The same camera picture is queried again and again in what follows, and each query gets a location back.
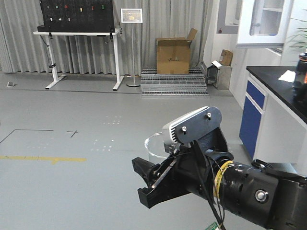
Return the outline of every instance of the black countertop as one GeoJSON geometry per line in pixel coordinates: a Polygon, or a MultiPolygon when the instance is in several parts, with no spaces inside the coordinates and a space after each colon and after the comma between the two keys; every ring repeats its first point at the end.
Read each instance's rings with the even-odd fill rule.
{"type": "Polygon", "coordinates": [[[247,66],[246,69],[307,124],[307,108],[293,100],[292,83],[278,80],[287,70],[295,71],[295,66],[247,66]]]}

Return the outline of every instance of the sign stand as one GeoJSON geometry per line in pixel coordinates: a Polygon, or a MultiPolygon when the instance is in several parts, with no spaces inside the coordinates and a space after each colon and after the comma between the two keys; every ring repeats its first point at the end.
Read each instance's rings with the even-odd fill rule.
{"type": "Polygon", "coordinates": [[[133,24],[134,23],[143,23],[143,14],[142,9],[121,9],[121,22],[122,23],[131,23],[131,35],[132,35],[132,69],[133,69],[133,81],[126,83],[130,87],[141,86],[140,80],[136,81],[135,79],[135,69],[134,69],[134,41],[133,41],[133,24]]]}

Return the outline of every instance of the screw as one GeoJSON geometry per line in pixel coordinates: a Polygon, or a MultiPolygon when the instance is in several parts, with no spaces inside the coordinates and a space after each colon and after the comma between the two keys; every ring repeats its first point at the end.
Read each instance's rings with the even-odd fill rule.
{"type": "Polygon", "coordinates": [[[257,201],[264,203],[264,202],[266,202],[266,200],[268,198],[268,193],[263,191],[263,190],[258,190],[255,193],[255,198],[256,198],[257,201]]]}

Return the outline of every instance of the metal grating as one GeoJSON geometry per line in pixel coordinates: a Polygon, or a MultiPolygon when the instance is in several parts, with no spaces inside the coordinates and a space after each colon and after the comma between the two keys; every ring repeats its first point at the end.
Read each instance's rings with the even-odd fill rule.
{"type": "Polygon", "coordinates": [[[147,88],[142,91],[142,98],[200,98],[209,97],[207,91],[200,90],[172,90],[161,88],[147,88]]]}
{"type": "Polygon", "coordinates": [[[161,76],[161,77],[203,77],[204,74],[199,67],[189,68],[189,74],[157,74],[156,67],[144,67],[141,73],[142,76],[161,76]]]}
{"type": "Polygon", "coordinates": [[[157,74],[155,67],[142,70],[141,90],[143,98],[199,98],[208,97],[204,74],[198,67],[189,74],[157,74]]]}

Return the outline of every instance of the table leg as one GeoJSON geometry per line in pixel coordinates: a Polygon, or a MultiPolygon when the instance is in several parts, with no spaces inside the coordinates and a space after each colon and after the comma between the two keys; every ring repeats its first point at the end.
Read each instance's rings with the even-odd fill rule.
{"type": "Polygon", "coordinates": [[[119,63],[118,63],[118,40],[117,40],[117,35],[113,37],[113,42],[114,42],[114,57],[115,57],[115,68],[116,68],[116,77],[117,77],[117,82],[113,88],[113,91],[117,91],[119,88],[122,80],[124,79],[124,76],[121,76],[119,74],[119,63]]]}
{"type": "Polygon", "coordinates": [[[60,80],[65,78],[65,75],[58,77],[57,67],[56,67],[56,63],[54,61],[53,50],[50,46],[49,35],[46,35],[46,44],[47,44],[47,48],[48,48],[48,52],[49,52],[49,56],[50,56],[50,61],[51,61],[50,64],[51,64],[52,76],[53,76],[53,82],[46,87],[46,90],[49,90],[51,87],[56,85],[60,80]]]}

